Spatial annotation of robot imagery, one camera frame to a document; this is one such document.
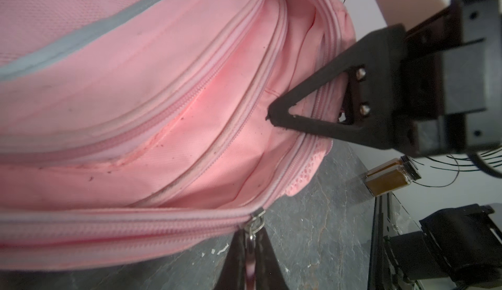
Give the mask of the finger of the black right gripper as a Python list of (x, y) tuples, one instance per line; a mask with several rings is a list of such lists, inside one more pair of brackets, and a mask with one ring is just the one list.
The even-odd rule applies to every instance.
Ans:
[[(302, 133), (380, 150), (393, 148), (392, 114), (398, 104), (394, 89), (400, 83), (400, 65), (407, 54), (405, 35), (406, 30), (401, 24), (369, 33), (273, 101), (267, 119), (276, 127)], [(349, 81), (343, 97), (348, 121), (335, 123), (290, 114), (291, 107), (342, 74)]]

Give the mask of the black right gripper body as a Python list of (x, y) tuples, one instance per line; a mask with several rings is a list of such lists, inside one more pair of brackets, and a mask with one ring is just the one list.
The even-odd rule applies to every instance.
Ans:
[(409, 30), (401, 64), (398, 151), (469, 154), (501, 143), (499, 0), (451, 0)]

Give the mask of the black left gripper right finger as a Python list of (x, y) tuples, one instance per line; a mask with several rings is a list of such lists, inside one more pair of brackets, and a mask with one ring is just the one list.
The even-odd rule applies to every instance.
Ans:
[(255, 284), (257, 290), (289, 290), (266, 228), (256, 235)]

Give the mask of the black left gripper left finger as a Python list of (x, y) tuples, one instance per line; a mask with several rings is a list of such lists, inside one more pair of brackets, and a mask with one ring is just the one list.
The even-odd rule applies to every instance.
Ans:
[(232, 238), (220, 276), (213, 290), (245, 290), (244, 231), (239, 230)]

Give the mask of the pink backpack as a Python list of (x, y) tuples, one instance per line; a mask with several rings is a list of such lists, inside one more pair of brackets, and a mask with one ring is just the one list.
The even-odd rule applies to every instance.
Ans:
[(182, 252), (332, 143), (270, 104), (355, 41), (341, 0), (1, 0), (1, 269)]

